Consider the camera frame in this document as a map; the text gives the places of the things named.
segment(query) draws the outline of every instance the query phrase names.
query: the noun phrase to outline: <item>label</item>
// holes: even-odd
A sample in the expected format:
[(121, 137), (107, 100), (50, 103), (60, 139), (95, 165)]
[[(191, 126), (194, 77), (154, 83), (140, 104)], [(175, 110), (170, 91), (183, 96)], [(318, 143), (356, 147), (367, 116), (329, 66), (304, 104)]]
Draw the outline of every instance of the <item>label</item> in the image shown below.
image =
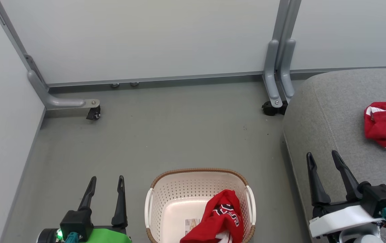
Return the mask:
[(185, 220), (185, 235), (187, 235), (196, 225), (200, 223), (199, 218), (191, 218)]

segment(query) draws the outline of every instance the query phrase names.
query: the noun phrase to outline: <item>brown woven rim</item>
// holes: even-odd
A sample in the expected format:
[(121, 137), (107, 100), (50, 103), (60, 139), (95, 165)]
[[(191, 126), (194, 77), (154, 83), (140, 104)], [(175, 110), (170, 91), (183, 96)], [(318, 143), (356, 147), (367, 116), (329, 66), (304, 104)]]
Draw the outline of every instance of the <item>brown woven rim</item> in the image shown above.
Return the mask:
[[(193, 168), (193, 169), (175, 169), (175, 170), (170, 170), (170, 171), (164, 172), (163, 174), (160, 174), (159, 176), (157, 176), (157, 178), (152, 182), (151, 188), (154, 188), (156, 183), (167, 175), (186, 173), (186, 172), (223, 172), (223, 173), (229, 173), (229, 174), (235, 175), (238, 178), (240, 178), (242, 180), (242, 182), (244, 183), (244, 185), (248, 186), (247, 180), (241, 174), (239, 174), (238, 172), (231, 170), (231, 169)], [(251, 230), (250, 230), (250, 234), (247, 236), (247, 238), (245, 238), (245, 240), (242, 243), (248, 243), (251, 240), (251, 238), (253, 237), (255, 230), (256, 230), (256, 225), (252, 225)], [(148, 238), (151, 241), (151, 243), (158, 243), (154, 239), (154, 237), (152, 236), (150, 228), (146, 228), (146, 234), (148, 235)]]
[(152, 182), (151, 188), (154, 188), (154, 186), (157, 184), (157, 182), (162, 179), (165, 176), (172, 175), (172, 174), (178, 174), (178, 173), (186, 173), (186, 172), (223, 172), (223, 173), (229, 173), (232, 175), (237, 176), (242, 180), (244, 185), (248, 186), (247, 180), (238, 172), (231, 170), (231, 169), (219, 169), (219, 168), (192, 168), (192, 169), (175, 169), (166, 171), (163, 174), (160, 174), (157, 176), (157, 178)]
[[(247, 238), (245, 238), (245, 240), (244, 240), (242, 243), (248, 243), (248, 242), (251, 240), (251, 238), (253, 237), (254, 231), (255, 231), (255, 230), (256, 230), (256, 225), (252, 225), (252, 226), (251, 226), (251, 230), (250, 230), (250, 234), (247, 236)], [(158, 243), (158, 242), (154, 239), (154, 237), (152, 236), (152, 234), (151, 234), (151, 229), (146, 228), (146, 234), (148, 235), (148, 238), (149, 238), (149, 240), (151, 241), (151, 243)]]

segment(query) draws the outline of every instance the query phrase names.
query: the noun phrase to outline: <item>metal leg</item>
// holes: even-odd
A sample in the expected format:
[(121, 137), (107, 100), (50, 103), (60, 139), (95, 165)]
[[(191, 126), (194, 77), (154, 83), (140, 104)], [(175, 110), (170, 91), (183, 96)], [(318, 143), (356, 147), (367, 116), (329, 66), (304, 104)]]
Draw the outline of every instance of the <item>metal leg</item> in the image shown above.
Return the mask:
[(280, 45), (278, 54), (276, 57), (276, 66), (275, 69), (279, 70), (281, 68), (284, 49), (286, 49), (287, 40), (291, 39), (293, 28), (295, 26), (296, 17), (298, 16), (299, 7), (301, 6), (301, 0), (290, 0), (289, 6), (287, 8), (286, 20), (284, 21), (283, 32), (281, 34)]
[(61, 99), (46, 91), (43, 83), (33, 70), (28, 71), (28, 81), (46, 107), (49, 116), (71, 116), (88, 114), (87, 119), (100, 118), (100, 100), (97, 99)]
[(263, 80), (270, 99), (270, 103), (274, 108), (282, 106), (281, 98), (278, 93), (278, 88), (275, 83), (275, 60), (278, 51), (278, 40), (271, 40), (268, 44), (266, 52), (265, 67), (263, 71)]
[(34, 59), (32, 59), (32, 57), (28, 54), (24, 54), (24, 57), (25, 57), (25, 60), (28, 62), (28, 65), (30, 65), (31, 70), (33, 70), (37, 74), (37, 77), (40, 79), (41, 83), (43, 83), (43, 86), (47, 90), (48, 85), (46, 85), (43, 79), (43, 76), (40, 73), (40, 70), (37, 68), (37, 65), (35, 64)]
[(284, 48), (283, 59), (281, 62), (281, 68), (278, 70), (277, 75), (281, 81), (284, 96), (287, 103), (293, 97), (295, 90), (292, 86), (292, 80), (290, 79), (290, 63), (292, 62), (293, 51), (295, 50), (296, 41), (290, 39), (286, 41), (286, 47)]

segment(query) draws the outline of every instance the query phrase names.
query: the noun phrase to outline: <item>gray sofa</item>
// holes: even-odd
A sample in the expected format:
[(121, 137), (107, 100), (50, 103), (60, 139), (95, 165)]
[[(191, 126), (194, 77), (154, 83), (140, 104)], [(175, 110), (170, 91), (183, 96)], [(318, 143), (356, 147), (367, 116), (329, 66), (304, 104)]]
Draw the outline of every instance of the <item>gray sofa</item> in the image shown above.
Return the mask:
[[(284, 117), (284, 136), (307, 222), (313, 211), (307, 152), (332, 201), (345, 200), (346, 191), (331, 150), (339, 152), (359, 182), (386, 184), (386, 149), (364, 137), (364, 109), (376, 101), (386, 101), (386, 69), (319, 74), (296, 90)], [(381, 235), (386, 242), (386, 229)]]

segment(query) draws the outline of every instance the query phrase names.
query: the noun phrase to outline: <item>white plastic basket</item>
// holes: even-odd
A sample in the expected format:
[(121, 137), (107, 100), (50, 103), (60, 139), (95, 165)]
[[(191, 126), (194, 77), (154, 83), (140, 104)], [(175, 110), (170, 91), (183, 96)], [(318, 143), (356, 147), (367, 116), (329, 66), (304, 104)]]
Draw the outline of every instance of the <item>white plastic basket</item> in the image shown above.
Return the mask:
[(202, 219), (208, 200), (235, 191), (244, 220), (243, 243), (250, 241), (256, 224), (256, 202), (245, 178), (228, 169), (180, 169), (159, 175), (145, 200), (145, 226), (152, 243), (179, 243), (185, 220)]

